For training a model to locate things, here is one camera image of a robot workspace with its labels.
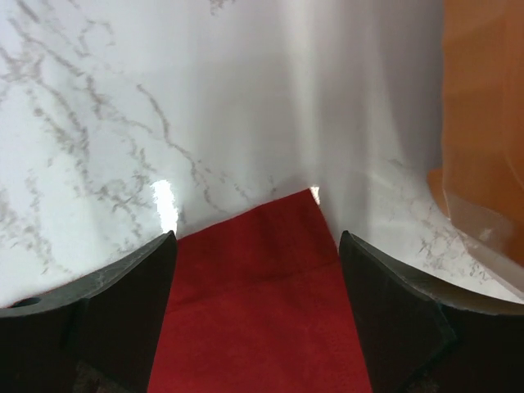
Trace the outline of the orange plastic bin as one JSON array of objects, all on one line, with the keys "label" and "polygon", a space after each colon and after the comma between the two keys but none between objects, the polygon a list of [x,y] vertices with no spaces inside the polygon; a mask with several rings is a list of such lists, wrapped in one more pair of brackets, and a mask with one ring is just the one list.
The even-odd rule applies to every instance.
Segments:
[{"label": "orange plastic bin", "polygon": [[447,1],[442,165],[427,181],[468,253],[523,293],[523,4]]}]

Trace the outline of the dark red t shirt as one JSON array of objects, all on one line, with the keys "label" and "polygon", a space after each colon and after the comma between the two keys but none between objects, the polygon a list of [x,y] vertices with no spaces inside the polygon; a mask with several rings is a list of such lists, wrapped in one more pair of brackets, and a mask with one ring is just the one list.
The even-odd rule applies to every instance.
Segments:
[{"label": "dark red t shirt", "polygon": [[178,242],[151,392],[368,392],[335,242],[310,190]]}]

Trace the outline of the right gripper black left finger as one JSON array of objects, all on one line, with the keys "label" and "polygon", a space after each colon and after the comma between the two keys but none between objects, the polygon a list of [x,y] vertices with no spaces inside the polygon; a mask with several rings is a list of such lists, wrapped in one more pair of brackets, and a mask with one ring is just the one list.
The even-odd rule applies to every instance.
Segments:
[{"label": "right gripper black left finger", "polygon": [[3,392],[145,392],[177,259],[167,232],[113,264],[1,310]]}]

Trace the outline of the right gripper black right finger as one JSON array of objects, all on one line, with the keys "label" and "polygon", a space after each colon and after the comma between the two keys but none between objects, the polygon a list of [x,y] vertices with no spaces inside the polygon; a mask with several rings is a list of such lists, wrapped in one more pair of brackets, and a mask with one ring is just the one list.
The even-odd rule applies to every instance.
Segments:
[{"label": "right gripper black right finger", "polygon": [[521,392],[523,306],[456,286],[344,231],[339,255],[375,392]]}]

